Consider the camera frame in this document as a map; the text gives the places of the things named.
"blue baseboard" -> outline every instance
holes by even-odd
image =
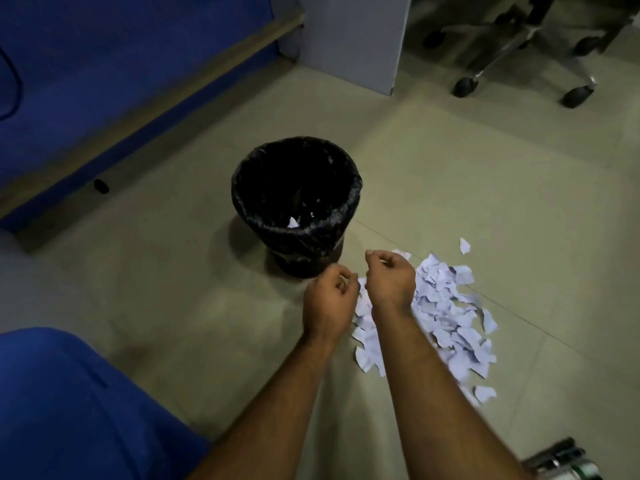
[[[190,112],[212,101],[220,93],[226,91],[240,79],[274,61],[278,56],[276,44],[273,43],[238,65],[233,70],[216,79],[208,86],[174,106],[148,125],[140,128],[131,136],[100,154],[73,174],[60,180],[57,184],[32,198],[27,203],[14,209],[11,214],[0,219],[0,228],[16,233],[31,220],[38,217],[46,209],[59,204],[67,195],[75,192],[90,182],[103,171],[123,160],[140,147],[161,135],[184,119]]]

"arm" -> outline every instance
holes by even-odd
[[[318,387],[357,299],[358,275],[337,264],[309,284],[302,338],[189,480],[295,476]]]
[[[423,480],[531,480],[460,392],[411,312],[415,270],[368,251],[373,304],[409,476]]]

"person's left arm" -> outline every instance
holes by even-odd
[[[294,478],[318,387],[357,299],[358,275],[344,266],[309,283],[302,337],[188,480]]]

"person's right arm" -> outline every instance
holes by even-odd
[[[531,480],[469,404],[411,312],[415,270],[367,251],[373,304],[409,476],[414,480]]]

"person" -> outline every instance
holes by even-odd
[[[411,264],[389,251],[366,251],[365,258],[366,287],[409,476],[531,480],[468,403],[414,320]],[[0,400],[0,477],[294,478],[320,383],[351,326],[357,277],[333,264],[309,283],[299,341],[210,447],[75,337],[55,331],[49,334],[62,338],[42,339],[38,330],[0,336],[0,361],[14,366],[0,371],[5,397]],[[44,340],[47,356],[26,353],[28,360],[24,351],[34,350],[34,343],[4,340],[20,333],[30,333],[31,342]],[[15,350],[7,353],[11,347]],[[21,410],[28,418],[13,414],[8,419],[18,400],[26,401]]]

